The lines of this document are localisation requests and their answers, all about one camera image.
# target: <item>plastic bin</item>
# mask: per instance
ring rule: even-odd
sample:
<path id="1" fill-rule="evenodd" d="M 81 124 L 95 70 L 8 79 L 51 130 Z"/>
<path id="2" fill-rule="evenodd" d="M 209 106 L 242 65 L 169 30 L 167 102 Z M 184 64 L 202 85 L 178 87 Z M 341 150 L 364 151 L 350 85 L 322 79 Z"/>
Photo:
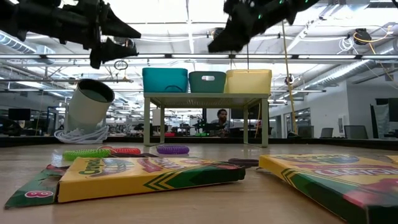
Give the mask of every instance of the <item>plastic bin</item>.
<path id="1" fill-rule="evenodd" d="M 271 92 L 272 71 L 265 70 L 228 70 L 224 93 L 261 93 Z"/>
<path id="2" fill-rule="evenodd" d="M 185 68 L 143 68 L 144 93 L 186 93 L 188 70 Z"/>
<path id="3" fill-rule="evenodd" d="M 225 72 L 191 72 L 189 85 L 191 93 L 223 93 Z"/>

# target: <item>green object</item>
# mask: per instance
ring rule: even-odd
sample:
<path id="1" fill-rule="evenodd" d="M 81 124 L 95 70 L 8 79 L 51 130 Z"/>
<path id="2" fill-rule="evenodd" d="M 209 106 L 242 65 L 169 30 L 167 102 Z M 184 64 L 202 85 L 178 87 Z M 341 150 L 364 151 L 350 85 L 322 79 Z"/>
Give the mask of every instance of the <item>green object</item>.
<path id="1" fill-rule="evenodd" d="M 189 73 L 191 93 L 224 93 L 225 80 L 224 72 Z"/>
<path id="2" fill-rule="evenodd" d="M 58 181 L 67 167 L 47 166 L 41 173 L 18 189 L 4 208 L 19 208 L 35 205 L 50 205 L 57 202 Z"/>
<path id="3" fill-rule="evenodd" d="M 77 157 L 105 158 L 108 157 L 110 154 L 110 149 L 82 149 L 76 151 L 65 151 L 62 156 L 67 161 L 74 161 Z"/>

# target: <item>table leg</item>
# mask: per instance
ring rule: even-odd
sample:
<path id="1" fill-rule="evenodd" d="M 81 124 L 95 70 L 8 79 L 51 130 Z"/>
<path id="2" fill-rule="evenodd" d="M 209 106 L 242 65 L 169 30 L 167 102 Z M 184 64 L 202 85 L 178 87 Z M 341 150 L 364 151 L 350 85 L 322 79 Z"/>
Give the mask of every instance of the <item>table leg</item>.
<path id="1" fill-rule="evenodd" d="M 144 145 L 150 146 L 150 98 L 144 98 Z"/>
<path id="2" fill-rule="evenodd" d="M 243 108 L 243 143 L 249 143 L 249 133 L 248 133 L 248 122 L 249 122 L 249 108 L 244 106 Z"/>
<path id="3" fill-rule="evenodd" d="M 262 136 L 261 147 L 268 147 L 268 99 L 261 99 Z"/>
<path id="4" fill-rule="evenodd" d="M 164 143 L 164 105 L 160 106 L 160 143 Z"/>

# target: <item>ceiling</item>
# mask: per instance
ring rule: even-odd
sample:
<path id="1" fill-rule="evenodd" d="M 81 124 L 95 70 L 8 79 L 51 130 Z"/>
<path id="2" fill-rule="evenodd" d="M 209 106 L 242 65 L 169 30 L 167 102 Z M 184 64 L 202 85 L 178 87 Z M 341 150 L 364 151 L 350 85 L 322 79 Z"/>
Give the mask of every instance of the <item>ceiling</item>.
<path id="1" fill-rule="evenodd" d="M 224 27 L 228 18 L 223 13 L 224 0 L 108 0 L 106 2 L 110 3 L 111 8 L 122 21 L 142 33 L 141 39 L 134 40 L 141 54 L 207 54 L 207 45 L 212 41 L 207 34 L 211 33 L 214 28 Z M 350 4 L 351 2 L 354 1 L 347 1 L 348 5 L 344 5 L 339 11 L 330 14 L 326 20 L 322 21 L 319 20 L 319 15 L 328 6 L 327 1 L 320 1 L 310 9 L 298 13 L 294 24 L 285 26 L 288 54 L 356 54 L 353 52 L 353 47 L 359 54 L 372 54 L 368 45 L 349 45 L 348 40 L 343 43 L 347 34 L 352 35 L 356 28 L 366 28 L 373 39 L 381 39 L 374 43 L 376 51 L 379 45 L 396 37 L 398 31 L 398 26 L 395 25 L 396 8 L 366 8 L 369 0 L 356 0 L 355 4 Z M 75 1 L 63 0 L 63 3 L 75 4 Z M 283 36 L 281 23 L 267 29 L 265 34 L 253 38 L 248 47 L 244 48 L 240 54 L 247 52 L 249 54 L 282 54 L 284 53 L 284 40 L 278 38 L 278 35 Z M 57 39 L 38 34 L 29 34 L 25 43 L 33 48 L 38 45 L 47 46 L 56 54 L 89 54 L 89 51 L 83 50 L 78 44 L 69 42 L 62 45 Z M 344 49 L 343 44 L 349 45 L 349 47 Z M 0 54 L 20 54 L 20 52 L 0 44 Z M 83 65 L 74 66 L 76 63 L 88 65 L 87 60 L 57 60 L 55 65 L 40 66 L 37 62 L 18 59 L 9 60 L 9 62 L 16 65 L 22 64 L 26 69 L 40 75 L 45 74 L 47 67 L 47 73 L 52 74 L 51 78 L 54 79 L 79 79 L 82 77 L 122 79 L 126 77 L 131 82 L 107 83 L 114 89 L 134 91 L 117 93 L 119 97 L 129 102 L 123 109 L 131 109 L 131 105 L 142 103 L 141 71 L 147 66 L 186 68 L 189 72 L 194 70 L 225 72 L 229 69 L 248 68 L 247 63 L 242 60 L 190 60 L 189 58 L 184 60 L 129 60 L 130 66 L 126 73 L 115 70 L 113 66 L 102 66 L 99 70 Z M 297 80 L 308 82 L 339 64 L 320 63 L 315 60 L 305 63 L 290 63 L 289 72 Z M 272 89 L 287 88 L 284 83 L 286 66 L 283 60 L 276 63 L 261 63 L 257 60 L 250 62 L 249 68 L 272 69 Z M 384 78 L 377 78 L 377 80 L 382 83 Z M 74 88 L 73 85 L 67 83 L 51 85 L 54 84 L 65 88 Z M 58 93 L 62 96 L 68 96 L 68 94 Z M 134 110 L 137 111 L 137 114 L 140 113 L 139 108 L 134 108 Z"/>

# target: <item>person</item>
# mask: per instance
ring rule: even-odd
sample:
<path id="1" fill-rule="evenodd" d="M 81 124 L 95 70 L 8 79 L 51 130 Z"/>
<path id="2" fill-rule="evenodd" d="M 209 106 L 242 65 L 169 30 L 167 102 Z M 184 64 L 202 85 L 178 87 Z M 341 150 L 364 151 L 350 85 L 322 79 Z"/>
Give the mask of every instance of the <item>person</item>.
<path id="1" fill-rule="evenodd" d="M 227 112 L 225 109 L 220 109 L 217 112 L 217 117 L 218 119 L 212 121 L 212 124 L 219 124 L 221 127 L 224 127 L 221 131 L 220 134 L 221 135 L 225 135 L 226 133 L 229 132 L 229 128 L 230 128 L 230 123 L 229 121 L 226 119 L 227 117 Z"/>

